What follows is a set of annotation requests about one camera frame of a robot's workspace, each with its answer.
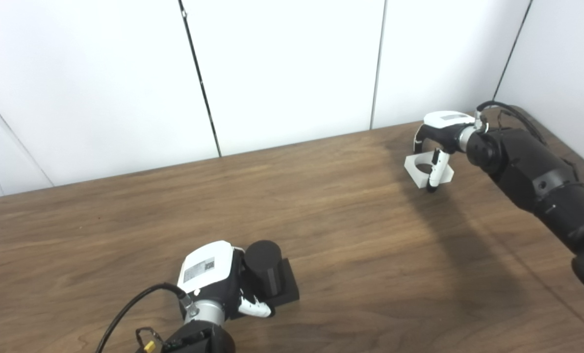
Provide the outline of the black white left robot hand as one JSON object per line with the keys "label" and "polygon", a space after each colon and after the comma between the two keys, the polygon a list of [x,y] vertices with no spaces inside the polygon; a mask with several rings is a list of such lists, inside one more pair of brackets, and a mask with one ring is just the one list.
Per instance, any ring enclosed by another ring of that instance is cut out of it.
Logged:
{"label": "black white left robot hand", "polygon": [[222,326],[238,315],[270,318],[275,309],[263,299],[244,261],[245,251],[227,241],[206,244],[187,255],[177,287],[184,321]]}

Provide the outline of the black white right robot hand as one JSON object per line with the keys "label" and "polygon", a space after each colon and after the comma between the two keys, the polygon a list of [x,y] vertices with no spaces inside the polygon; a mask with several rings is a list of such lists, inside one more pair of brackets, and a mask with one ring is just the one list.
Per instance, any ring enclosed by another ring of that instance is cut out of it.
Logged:
{"label": "black white right robot hand", "polygon": [[450,156],[456,152],[466,152],[467,142],[477,127],[473,116],[454,110],[439,110],[424,116],[423,123],[414,136],[413,152],[422,153],[427,139],[439,144],[432,154],[427,192],[433,193],[438,189]]}

